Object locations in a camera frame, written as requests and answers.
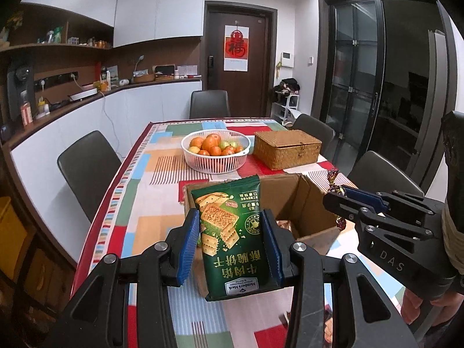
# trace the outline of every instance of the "gray chair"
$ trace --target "gray chair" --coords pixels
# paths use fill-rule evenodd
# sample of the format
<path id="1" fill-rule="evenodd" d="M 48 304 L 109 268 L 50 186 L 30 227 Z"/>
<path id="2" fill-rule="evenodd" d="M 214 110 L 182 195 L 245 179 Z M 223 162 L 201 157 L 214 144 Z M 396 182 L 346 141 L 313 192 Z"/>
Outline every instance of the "gray chair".
<path id="1" fill-rule="evenodd" d="M 327 152 L 330 143 L 335 137 L 335 131 L 331 127 L 305 113 L 302 113 L 296 119 L 292 129 L 299 129 L 300 131 L 306 132 L 308 135 L 321 140 L 322 145 L 320 153 L 322 156 L 324 156 Z"/>
<path id="2" fill-rule="evenodd" d="M 230 117 L 229 98 L 225 90 L 202 90 L 192 93 L 190 119 Z"/>
<path id="3" fill-rule="evenodd" d="M 366 152 L 354 165 L 348 179 L 364 191 L 392 192 L 393 190 L 424 196 L 424 192 L 404 172 L 376 152 Z"/>
<path id="4" fill-rule="evenodd" d="M 91 222 L 121 161 L 101 132 L 93 131 L 61 153 L 57 163 Z"/>

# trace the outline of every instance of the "brown countertop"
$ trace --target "brown countertop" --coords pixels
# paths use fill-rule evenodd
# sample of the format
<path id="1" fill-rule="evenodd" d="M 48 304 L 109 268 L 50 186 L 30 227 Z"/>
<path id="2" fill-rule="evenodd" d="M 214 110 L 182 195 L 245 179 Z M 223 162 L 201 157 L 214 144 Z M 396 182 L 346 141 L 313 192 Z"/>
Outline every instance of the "brown countertop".
<path id="1" fill-rule="evenodd" d="M 113 88 L 110 91 L 103 92 L 104 96 L 108 96 L 111 94 L 114 94 L 120 90 L 126 90 L 126 89 L 132 89 L 132 88 L 139 88 L 142 86 L 150 86 L 150 85 L 160 85 L 160 84 L 166 84 L 166 83 L 176 83 L 176 82 L 194 82 L 194 81 L 201 81 L 201 78 L 183 78 L 179 80 L 171 80 L 171 81 L 153 81 L 153 82 L 146 82 L 146 83 L 138 83 L 138 84 L 130 84 L 126 86 L 120 86 L 117 88 Z M 92 103 L 96 101 L 97 99 L 103 98 L 102 93 L 95 94 L 91 97 L 88 97 L 86 99 L 83 99 L 82 101 L 79 102 L 72 102 L 69 105 L 66 105 L 62 108 L 59 108 L 58 110 L 55 110 L 51 112 L 50 114 L 44 116 L 43 118 L 40 118 L 38 120 L 35 120 L 32 126 L 28 129 L 24 129 L 22 127 L 17 128 L 15 134 L 13 137 L 5 142 L 2 145 L 2 149 L 5 151 L 11 151 L 15 149 L 20 143 L 22 143 L 25 139 L 28 137 L 32 136 L 34 133 L 39 131 L 41 128 L 47 126 L 48 124 L 52 123 L 56 119 L 59 119 L 60 117 L 66 115 L 67 113 L 70 113 L 71 111 L 74 111 L 78 109 L 79 107 L 85 106 L 86 104 Z"/>

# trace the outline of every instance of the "coffee machine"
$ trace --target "coffee machine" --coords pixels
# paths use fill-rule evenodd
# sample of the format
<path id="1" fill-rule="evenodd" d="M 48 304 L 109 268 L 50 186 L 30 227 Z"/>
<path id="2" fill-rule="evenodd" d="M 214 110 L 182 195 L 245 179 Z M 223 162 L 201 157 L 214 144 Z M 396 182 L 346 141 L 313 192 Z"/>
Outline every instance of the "coffee machine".
<path id="1" fill-rule="evenodd" d="M 8 106 L 10 120 L 15 121 L 20 114 L 20 94 L 27 91 L 27 100 L 31 104 L 31 113 L 37 113 L 37 103 L 34 93 L 34 71 L 32 63 L 27 60 L 13 60 L 8 66 L 6 87 L 8 89 Z"/>

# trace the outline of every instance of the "wicker lid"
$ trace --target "wicker lid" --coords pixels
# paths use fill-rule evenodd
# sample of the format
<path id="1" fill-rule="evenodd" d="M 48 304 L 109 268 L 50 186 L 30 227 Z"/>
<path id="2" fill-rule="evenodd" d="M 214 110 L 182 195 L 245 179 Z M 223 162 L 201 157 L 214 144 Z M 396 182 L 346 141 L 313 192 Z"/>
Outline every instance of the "wicker lid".
<path id="1" fill-rule="evenodd" d="M 321 140 L 318 140 L 315 137 L 312 137 L 311 135 L 308 135 L 307 133 L 298 129 L 291 131 L 256 132 L 255 136 L 276 148 L 322 144 Z"/>

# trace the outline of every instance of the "dining table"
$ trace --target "dining table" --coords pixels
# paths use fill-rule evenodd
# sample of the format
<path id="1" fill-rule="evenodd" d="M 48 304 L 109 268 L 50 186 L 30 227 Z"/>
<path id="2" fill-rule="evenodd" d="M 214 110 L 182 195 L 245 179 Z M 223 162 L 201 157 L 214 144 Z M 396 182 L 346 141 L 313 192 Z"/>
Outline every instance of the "dining table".
<path id="1" fill-rule="evenodd" d="M 189 168 L 184 160 L 182 139 L 204 129 L 227 129 L 246 135 L 251 141 L 245 164 L 227 174 L 204 174 Z M 270 170 L 252 155 L 254 134 L 286 130 L 271 119 L 214 119 L 203 121 L 150 123 L 126 156 L 106 191 L 77 266 L 73 293 L 100 259 L 108 254 L 120 258 L 139 255 L 169 231 L 183 224 L 184 190 L 189 183 L 235 180 L 251 175 L 302 173 L 325 192 L 327 172 L 332 164 L 319 155 L 317 162 L 285 170 Z M 339 173 L 336 184 L 354 186 Z M 328 255 L 341 258 L 351 252 L 360 258 L 398 308 L 404 287 L 357 251 L 354 224 L 347 226 L 333 243 Z M 168 287 L 173 327 L 179 348 L 283 348 L 286 338 L 284 316 L 291 310 L 293 288 L 207 302 L 199 294 L 191 271 L 179 288 Z M 324 285 L 326 308 L 332 307 L 330 285 Z M 128 297 L 128 346 L 137 348 L 137 285 Z"/>

